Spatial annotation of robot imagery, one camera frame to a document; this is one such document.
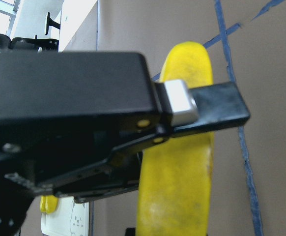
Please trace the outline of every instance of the window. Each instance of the window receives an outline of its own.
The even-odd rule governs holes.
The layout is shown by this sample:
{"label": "window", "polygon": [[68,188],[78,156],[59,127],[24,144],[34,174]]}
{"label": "window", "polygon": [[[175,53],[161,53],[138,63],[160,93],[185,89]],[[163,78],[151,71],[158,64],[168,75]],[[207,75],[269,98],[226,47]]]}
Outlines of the window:
{"label": "window", "polygon": [[10,36],[20,0],[0,0],[0,33]]}

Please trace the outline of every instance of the cartoon face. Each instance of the cartoon face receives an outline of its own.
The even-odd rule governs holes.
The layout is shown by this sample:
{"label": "cartoon face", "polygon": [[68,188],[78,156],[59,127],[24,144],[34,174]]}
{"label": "cartoon face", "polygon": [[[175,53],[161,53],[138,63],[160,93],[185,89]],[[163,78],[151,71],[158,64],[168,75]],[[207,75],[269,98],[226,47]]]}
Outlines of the cartoon face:
{"label": "cartoon face", "polygon": [[70,231],[71,236],[84,236],[85,232],[85,220],[84,215],[81,212],[84,212],[85,204],[77,204],[72,201],[72,214],[70,220]]}

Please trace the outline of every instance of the yellow object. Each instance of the yellow object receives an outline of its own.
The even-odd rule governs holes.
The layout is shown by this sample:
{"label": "yellow object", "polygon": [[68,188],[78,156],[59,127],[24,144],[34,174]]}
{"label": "yellow object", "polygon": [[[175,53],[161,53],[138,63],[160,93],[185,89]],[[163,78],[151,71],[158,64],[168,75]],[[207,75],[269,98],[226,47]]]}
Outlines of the yellow object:
{"label": "yellow object", "polygon": [[53,195],[40,197],[40,211],[42,213],[53,213],[58,205],[58,198]]}
{"label": "yellow object", "polygon": [[[160,82],[183,79],[189,88],[213,84],[206,49],[176,45]],[[170,139],[144,151],[136,236],[206,236],[213,167],[212,132]]]}

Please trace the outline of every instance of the yellow object on tray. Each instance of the yellow object on tray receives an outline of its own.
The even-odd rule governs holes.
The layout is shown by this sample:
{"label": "yellow object on tray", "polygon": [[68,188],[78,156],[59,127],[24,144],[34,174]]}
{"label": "yellow object on tray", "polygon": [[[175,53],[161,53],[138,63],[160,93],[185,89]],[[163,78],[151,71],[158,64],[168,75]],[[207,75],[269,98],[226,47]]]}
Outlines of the yellow object on tray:
{"label": "yellow object on tray", "polygon": [[42,213],[53,213],[58,205],[58,198],[53,195],[40,197],[40,211]]}
{"label": "yellow object on tray", "polygon": [[[183,79],[189,88],[213,84],[206,49],[196,42],[176,45],[160,82]],[[169,139],[144,151],[136,236],[206,236],[214,136],[212,132]]]}

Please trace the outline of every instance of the screw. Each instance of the screw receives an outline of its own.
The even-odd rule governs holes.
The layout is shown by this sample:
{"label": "screw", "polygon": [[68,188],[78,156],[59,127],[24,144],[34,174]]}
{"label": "screw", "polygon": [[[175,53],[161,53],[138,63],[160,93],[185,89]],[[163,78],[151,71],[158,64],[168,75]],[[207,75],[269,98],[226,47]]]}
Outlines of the screw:
{"label": "screw", "polygon": [[137,126],[138,128],[145,128],[148,127],[151,122],[148,119],[141,119],[138,121]]}
{"label": "screw", "polygon": [[153,140],[153,142],[154,142],[155,144],[160,144],[160,143],[162,143],[163,141],[164,141],[164,138],[162,138],[162,137],[155,138],[155,139]]}
{"label": "screw", "polygon": [[7,153],[19,153],[22,150],[21,146],[18,144],[5,144],[2,149]]}

